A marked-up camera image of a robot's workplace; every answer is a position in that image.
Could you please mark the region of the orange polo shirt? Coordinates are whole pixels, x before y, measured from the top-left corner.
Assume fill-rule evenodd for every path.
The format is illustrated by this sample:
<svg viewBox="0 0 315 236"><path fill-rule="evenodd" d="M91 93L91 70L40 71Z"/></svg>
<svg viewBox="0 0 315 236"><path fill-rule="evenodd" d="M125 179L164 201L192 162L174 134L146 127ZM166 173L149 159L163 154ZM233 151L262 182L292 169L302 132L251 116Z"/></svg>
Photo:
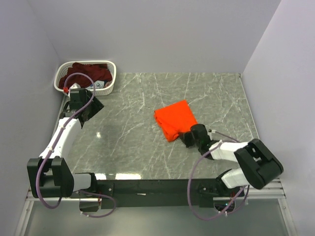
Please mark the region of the orange polo shirt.
<svg viewBox="0 0 315 236"><path fill-rule="evenodd" d="M198 124L186 100L155 110L154 118L168 142L176 140L181 133L189 132L193 125Z"/></svg>

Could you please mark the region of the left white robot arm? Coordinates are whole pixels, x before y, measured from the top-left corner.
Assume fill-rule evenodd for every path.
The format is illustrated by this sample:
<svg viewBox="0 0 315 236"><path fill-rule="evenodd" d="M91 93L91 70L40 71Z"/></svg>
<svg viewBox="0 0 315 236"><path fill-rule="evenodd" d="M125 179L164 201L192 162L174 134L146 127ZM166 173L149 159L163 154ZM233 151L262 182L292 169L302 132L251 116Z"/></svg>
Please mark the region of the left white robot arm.
<svg viewBox="0 0 315 236"><path fill-rule="evenodd" d="M31 192L35 198L38 191L43 198L69 197L75 191L76 177L65 158L84 123L104 107L93 92L85 88L70 90L68 97L47 148L38 158L31 158L27 163Z"/></svg>

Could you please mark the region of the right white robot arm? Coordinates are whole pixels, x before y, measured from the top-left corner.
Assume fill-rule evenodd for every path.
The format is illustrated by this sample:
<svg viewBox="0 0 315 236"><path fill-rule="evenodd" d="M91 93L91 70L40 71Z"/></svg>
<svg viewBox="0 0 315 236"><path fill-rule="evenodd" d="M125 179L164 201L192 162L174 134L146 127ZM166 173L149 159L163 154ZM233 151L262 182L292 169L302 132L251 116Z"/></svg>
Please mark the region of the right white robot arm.
<svg viewBox="0 0 315 236"><path fill-rule="evenodd" d="M200 193L209 193L218 197L230 196L238 187L250 185L262 189L278 178L284 168L281 162L260 139L238 142L236 139L219 133L230 142L211 139L205 125L196 124L189 132L179 135L186 147L196 146L203 156L210 160L227 160L238 163L239 168L224 171L217 178L210 180L210 185L200 186Z"/></svg>

